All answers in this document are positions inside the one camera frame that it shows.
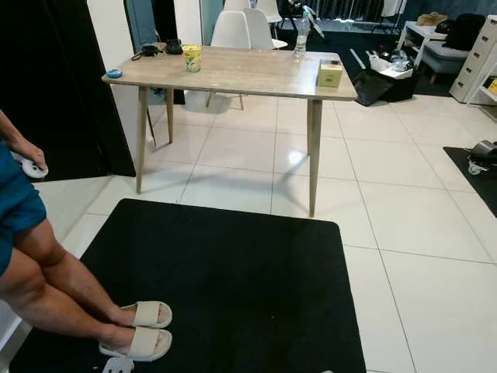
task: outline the plastic bottle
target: plastic bottle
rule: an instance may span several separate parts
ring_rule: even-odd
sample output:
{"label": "plastic bottle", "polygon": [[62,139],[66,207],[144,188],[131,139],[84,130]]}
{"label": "plastic bottle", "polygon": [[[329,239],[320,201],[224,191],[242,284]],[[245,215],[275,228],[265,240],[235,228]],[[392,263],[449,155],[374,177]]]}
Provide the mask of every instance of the plastic bottle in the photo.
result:
{"label": "plastic bottle", "polygon": [[308,41],[308,35],[311,31],[311,23],[309,22],[309,11],[304,11],[302,18],[297,23],[298,37],[295,43],[294,53],[296,57],[302,58],[305,55],[305,44]]}

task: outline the black mat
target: black mat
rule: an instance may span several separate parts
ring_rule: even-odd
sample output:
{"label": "black mat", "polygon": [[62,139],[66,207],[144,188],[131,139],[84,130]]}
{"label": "black mat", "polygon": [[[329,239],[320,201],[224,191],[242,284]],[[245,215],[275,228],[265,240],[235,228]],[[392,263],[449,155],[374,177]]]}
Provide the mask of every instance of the black mat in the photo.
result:
{"label": "black mat", "polygon": [[443,148],[462,172],[467,181],[474,187],[476,193],[487,204],[490,211],[497,218],[497,173],[480,173],[471,175],[467,171],[468,151],[462,148]]}
{"label": "black mat", "polygon": [[[172,307],[172,349],[135,372],[366,372],[334,223],[122,200],[82,260],[118,304]],[[10,371],[105,361],[94,341],[34,330]]]}
{"label": "black mat", "polygon": [[[308,51],[338,53],[350,78],[354,78],[361,71],[357,60],[350,53],[350,48],[354,49],[361,61],[367,65],[369,61],[365,51],[377,51],[380,45],[384,45],[386,48],[393,47],[399,38],[399,36],[389,34],[336,31],[325,31],[325,36],[328,43],[323,42],[323,39],[317,34],[311,34],[307,43]],[[297,35],[293,30],[281,30],[278,32],[278,37],[288,43],[288,47],[284,49],[294,49]],[[436,83],[432,85],[429,82],[431,74],[432,72],[427,69],[419,76],[414,93],[416,95],[450,97],[449,90],[456,75],[440,75]]]}

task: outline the teal shorts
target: teal shorts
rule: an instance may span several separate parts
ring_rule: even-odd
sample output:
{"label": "teal shorts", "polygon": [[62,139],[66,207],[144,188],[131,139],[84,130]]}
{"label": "teal shorts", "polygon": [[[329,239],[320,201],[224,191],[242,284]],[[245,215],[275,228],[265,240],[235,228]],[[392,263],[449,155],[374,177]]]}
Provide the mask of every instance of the teal shorts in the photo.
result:
{"label": "teal shorts", "polygon": [[9,266],[16,233],[46,217],[38,191],[0,141],[0,276]]}

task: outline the beige slide sandal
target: beige slide sandal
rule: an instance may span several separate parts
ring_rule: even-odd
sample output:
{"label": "beige slide sandal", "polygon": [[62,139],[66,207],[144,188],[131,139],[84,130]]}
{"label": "beige slide sandal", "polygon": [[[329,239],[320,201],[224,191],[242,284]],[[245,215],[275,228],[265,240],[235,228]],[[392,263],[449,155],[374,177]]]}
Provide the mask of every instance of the beige slide sandal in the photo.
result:
{"label": "beige slide sandal", "polygon": [[[134,306],[137,306],[137,314],[134,317],[132,326],[146,326],[147,328],[163,329],[172,321],[172,310],[164,302],[136,302],[134,305],[127,305],[122,309],[128,309]],[[167,317],[164,322],[158,323],[158,313],[161,306],[167,309]]]}
{"label": "beige slide sandal", "polygon": [[167,330],[149,329],[138,327],[134,331],[130,352],[120,354],[114,350],[99,345],[101,354],[112,357],[125,357],[134,361],[154,361],[163,357],[168,352],[172,343],[172,334]]}

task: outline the wheel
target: wheel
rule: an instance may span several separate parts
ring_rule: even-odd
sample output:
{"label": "wheel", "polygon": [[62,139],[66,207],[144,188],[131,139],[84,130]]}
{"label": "wheel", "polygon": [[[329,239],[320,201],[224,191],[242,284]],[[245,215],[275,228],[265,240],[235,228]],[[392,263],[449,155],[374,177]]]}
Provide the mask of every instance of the wheel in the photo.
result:
{"label": "wheel", "polygon": [[469,167],[467,168],[467,171],[471,174],[471,175],[479,175],[481,173],[481,168],[476,166],[475,164],[471,164],[469,165]]}

